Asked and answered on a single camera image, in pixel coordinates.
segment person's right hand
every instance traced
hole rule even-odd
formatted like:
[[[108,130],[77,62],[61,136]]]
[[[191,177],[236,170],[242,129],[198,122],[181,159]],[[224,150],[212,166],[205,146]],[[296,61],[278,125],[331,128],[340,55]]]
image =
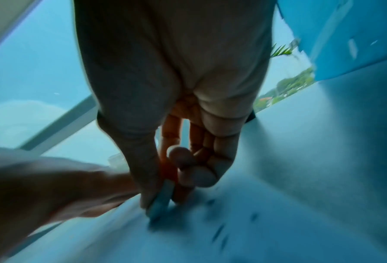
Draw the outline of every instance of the person's right hand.
[[[214,185],[267,71],[275,0],[74,0],[98,124],[123,152],[149,206],[164,177],[174,201]],[[189,119],[190,149],[180,143]],[[162,125],[159,154],[155,131]]]

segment white eraser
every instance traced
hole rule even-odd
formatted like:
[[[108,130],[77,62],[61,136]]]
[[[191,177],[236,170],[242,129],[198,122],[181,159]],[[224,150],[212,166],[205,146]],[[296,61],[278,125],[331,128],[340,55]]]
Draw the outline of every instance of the white eraser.
[[[146,210],[146,215],[150,218],[150,220],[158,219],[168,210],[174,188],[175,183],[173,181],[166,179],[163,182],[163,186],[159,194]]]

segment hand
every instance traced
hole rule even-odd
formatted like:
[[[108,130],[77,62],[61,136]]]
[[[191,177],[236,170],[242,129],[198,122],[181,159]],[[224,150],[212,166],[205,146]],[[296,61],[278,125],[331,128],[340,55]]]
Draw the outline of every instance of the hand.
[[[130,174],[0,149],[0,256],[42,225],[95,217],[136,194]]]
[[[75,0],[99,126],[123,152],[147,207],[163,178],[174,201],[214,185],[267,71],[275,0]],[[180,143],[189,119],[190,149]],[[154,135],[162,127],[157,153]]]

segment person's left hand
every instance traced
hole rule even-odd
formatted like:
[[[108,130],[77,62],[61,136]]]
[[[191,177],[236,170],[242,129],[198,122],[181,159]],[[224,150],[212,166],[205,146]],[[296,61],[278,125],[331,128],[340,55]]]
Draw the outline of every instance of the person's left hand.
[[[0,149],[0,256],[42,225],[99,216],[138,193],[129,173]]]

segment blue panel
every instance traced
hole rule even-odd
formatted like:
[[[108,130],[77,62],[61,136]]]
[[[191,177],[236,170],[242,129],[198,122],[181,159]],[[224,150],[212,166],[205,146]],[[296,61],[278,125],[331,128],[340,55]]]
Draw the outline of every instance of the blue panel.
[[[387,1],[278,0],[278,3],[285,21],[301,39],[300,49],[309,57],[315,51],[318,37],[331,33],[313,60],[317,80],[337,77],[387,58]],[[340,23],[332,29],[325,26],[334,13],[340,12],[346,13]],[[350,39],[356,45],[356,58],[349,50]]]

